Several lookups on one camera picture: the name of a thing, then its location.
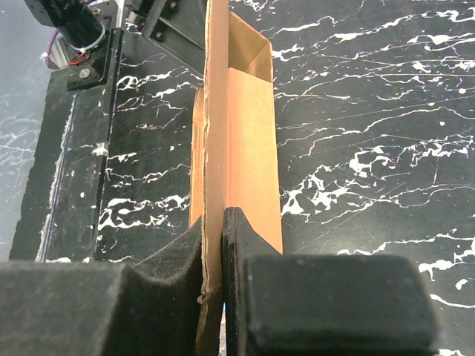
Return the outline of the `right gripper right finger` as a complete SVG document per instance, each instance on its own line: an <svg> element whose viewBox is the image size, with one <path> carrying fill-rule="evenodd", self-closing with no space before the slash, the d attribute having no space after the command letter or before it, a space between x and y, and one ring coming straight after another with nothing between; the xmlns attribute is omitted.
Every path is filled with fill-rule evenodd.
<svg viewBox="0 0 475 356"><path fill-rule="evenodd" d="M393 255L280 254L243 210L222 234L229 355L435 355L422 279Z"/></svg>

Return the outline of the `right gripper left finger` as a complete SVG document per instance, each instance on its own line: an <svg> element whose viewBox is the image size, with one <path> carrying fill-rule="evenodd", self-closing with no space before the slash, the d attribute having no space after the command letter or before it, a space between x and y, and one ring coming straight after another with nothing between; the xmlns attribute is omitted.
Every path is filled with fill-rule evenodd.
<svg viewBox="0 0 475 356"><path fill-rule="evenodd" d="M3 355L193 355L201 224L136 265L1 265Z"/></svg>

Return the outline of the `cardboard box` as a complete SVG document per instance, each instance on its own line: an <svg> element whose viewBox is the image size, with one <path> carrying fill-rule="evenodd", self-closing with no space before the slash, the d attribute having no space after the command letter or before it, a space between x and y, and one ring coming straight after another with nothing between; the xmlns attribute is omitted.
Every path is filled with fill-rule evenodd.
<svg viewBox="0 0 475 356"><path fill-rule="evenodd" d="M198 355L218 353L220 322L228 318L222 234L230 216L243 212L271 251L283 251L272 80L271 42L227 1L210 1L191 149L190 218L202 222Z"/></svg>

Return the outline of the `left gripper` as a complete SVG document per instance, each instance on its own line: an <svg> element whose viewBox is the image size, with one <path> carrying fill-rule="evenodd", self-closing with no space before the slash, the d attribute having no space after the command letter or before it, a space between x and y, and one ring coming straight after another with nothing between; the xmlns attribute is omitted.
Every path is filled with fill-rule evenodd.
<svg viewBox="0 0 475 356"><path fill-rule="evenodd" d="M198 76L204 72L205 17L202 0L26 1L40 24L52 27L73 50L96 50L111 33L123 37L125 12L145 17L142 35Z"/></svg>

